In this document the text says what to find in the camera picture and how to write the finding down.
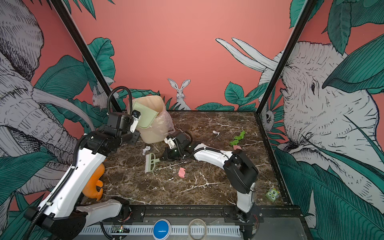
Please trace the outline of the pale green dustpan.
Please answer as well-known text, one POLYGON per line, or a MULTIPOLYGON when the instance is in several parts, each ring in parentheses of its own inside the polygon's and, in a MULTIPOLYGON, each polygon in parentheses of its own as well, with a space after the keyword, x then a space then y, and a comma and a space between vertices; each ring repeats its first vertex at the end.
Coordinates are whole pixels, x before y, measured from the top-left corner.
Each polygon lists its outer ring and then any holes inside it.
POLYGON ((138 102, 133 103, 133 110, 136 110, 141 114, 138 123, 138 127, 141 129, 147 129, 148 127, 150 127, 157 115, 159 114, 157 111, 138 102))

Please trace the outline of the pale green hand brush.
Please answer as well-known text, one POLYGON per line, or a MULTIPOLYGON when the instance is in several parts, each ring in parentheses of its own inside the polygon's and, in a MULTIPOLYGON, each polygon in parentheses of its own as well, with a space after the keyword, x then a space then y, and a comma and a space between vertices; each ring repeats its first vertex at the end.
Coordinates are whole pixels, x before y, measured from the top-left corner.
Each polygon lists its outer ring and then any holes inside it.
POLYGON ((160 162, 160 159, 156 157, 154 153, 146 155, 145 173, 153 172, 156 164, 160 162))

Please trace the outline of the cream trash bin with bag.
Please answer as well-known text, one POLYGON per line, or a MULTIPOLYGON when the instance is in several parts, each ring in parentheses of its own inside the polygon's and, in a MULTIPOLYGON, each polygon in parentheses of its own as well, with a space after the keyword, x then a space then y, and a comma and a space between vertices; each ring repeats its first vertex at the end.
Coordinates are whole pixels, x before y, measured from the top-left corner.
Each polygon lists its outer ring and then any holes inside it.
POLYGON ((141 129, 138 126, 136 128, 145 143, 154 144, 162 142, 170 132, 175 130, 172 117, 167 112, 166 105, 160 96, 136 98, 133 100, 134 102, 143 104, 159 113, 147 129, 141 129))

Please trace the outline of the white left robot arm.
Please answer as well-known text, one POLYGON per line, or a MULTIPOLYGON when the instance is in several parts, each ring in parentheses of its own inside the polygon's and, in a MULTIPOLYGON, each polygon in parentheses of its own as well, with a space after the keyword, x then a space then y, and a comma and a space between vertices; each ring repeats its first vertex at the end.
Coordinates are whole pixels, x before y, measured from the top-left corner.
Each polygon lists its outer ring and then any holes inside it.
POLYGON ((26 209, 25 219, 31 223, 23 238, 29 239, 35 226, 63 239, 72 240, 86 226, 87 212, 77 211, 76 202, 97 168, 107 156, 123 143, 135 144, 140 136, 137 126, 141 113, 133 109, 133 95, 129 88, 114 88, 107 98, 111 99, 119 90, 129 95, 129 112, 108 111, 108 122, 101 131, 92 131, 76 143, 72 164, 38 207, 26 209))

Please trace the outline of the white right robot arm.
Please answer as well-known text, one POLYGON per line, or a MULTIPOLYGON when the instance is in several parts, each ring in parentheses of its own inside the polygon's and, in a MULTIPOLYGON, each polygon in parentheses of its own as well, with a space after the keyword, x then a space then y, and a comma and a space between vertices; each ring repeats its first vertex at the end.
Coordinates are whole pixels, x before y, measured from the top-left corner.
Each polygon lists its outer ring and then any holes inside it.
POLYGON ((236 215, 246 223, 255 208, 254 191, 259 171, 242 150, 224 151, 193 140, 188 132, 174 131, 164 142, 168 145, 162 161, 193 159, 206 162, 225 171, 231 186, 237 191, 236 215))

